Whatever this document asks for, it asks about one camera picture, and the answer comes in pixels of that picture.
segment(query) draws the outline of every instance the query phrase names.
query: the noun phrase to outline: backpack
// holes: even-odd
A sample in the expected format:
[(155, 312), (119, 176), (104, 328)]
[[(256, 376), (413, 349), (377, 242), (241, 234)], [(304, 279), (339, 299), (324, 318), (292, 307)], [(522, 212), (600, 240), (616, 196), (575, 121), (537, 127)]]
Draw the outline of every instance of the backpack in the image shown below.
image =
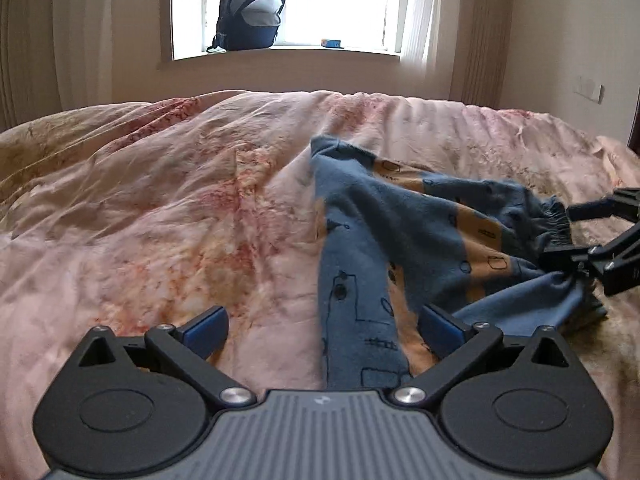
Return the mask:
[(285, 0), (220, 0), (216, 35), (210, 50), (268, 48), (280, 26)]

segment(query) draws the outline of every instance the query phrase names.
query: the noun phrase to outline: silver bolt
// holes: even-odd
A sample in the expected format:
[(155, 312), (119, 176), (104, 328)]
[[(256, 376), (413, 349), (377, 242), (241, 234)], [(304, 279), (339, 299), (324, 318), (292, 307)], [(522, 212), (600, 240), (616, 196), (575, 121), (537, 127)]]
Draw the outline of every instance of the silver bolt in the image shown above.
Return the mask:
[(253, 396), (254, 394), (246, 388), (239, 388), (237, 386), (226, 388), (220, 392), (220, 399), (224, 400), (227, 404), (234, 404), (236, 406), (248, 403)]
[(394, 392), (394, 398), (402, 404), (418, 404), (426, 396), (427, 394), (423, 390), (415, 386), (405, 386), (404, 388), (398, 388)]

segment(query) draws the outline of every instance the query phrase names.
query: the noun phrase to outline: wall below window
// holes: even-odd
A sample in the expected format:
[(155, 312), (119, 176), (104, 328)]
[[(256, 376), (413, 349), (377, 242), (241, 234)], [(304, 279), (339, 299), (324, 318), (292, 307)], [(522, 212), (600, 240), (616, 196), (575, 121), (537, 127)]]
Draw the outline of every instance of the wall below window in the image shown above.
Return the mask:
[(160, 0), (112, 0), (113, 101), (158, 101), (222, 89), (395, 94), (398, 56), (267, 50), (161, 61)]
[[(500, 106), (626, 142), (640, 88), (640, 0), (514, 0)], [(601, 104), (573, 92), (604, 85)]]

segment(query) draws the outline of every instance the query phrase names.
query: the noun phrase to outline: bed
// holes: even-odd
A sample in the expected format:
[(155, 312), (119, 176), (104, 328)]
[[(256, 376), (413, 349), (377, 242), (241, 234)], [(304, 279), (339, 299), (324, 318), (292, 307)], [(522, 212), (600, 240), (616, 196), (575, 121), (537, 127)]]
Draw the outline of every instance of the bed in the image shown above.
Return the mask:
[[(137, 335), (224, 305), (216, 365), (253, 390), (319, 388), (319, 245), (309, 142), (331, 134), (466, 178), (510, 178), (564, 203), (640, 186), (640, 160), (548, 114), (334, 92), (224, 91), (62, 112), (0, 134), (0, 477), (46, 464), (31, 416), (94, 324)], [(608, 241), (620, 219), (581, 222)], [(570, 342), (615, 420), (600, 464), (640, 469), (640, 293)]]

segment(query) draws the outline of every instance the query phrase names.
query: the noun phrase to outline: gray ribbed panel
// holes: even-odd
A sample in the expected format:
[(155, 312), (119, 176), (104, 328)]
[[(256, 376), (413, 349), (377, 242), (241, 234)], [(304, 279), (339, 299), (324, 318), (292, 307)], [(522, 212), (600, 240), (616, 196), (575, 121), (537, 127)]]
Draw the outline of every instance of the gray ribbed panel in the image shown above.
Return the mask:
[[(47, 480), (72, 480), (54, 473)], [(376, 392), (271, 392), (220, 416), (190, 456), (140, 480), (504, 480), (446, 445), (423, 413)], [(598, 480), (582, 470), (566, 480)]]

